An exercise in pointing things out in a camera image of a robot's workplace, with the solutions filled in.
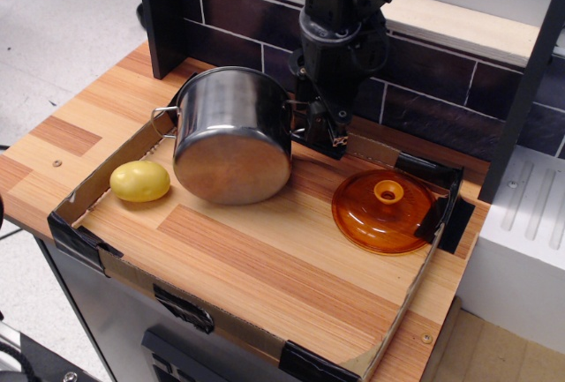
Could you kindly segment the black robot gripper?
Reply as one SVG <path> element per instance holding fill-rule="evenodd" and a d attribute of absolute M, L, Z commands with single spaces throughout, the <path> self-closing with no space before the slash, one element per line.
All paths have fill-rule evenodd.
<path fill-rule="evenodd" d="M 392 0 L 305 0 L 299 13 L 300 46 L 292 52 L 295 102 L 309 104 L 308 146 L 344 149 L 359 85 L 388 59 L 382 6 Z"/>

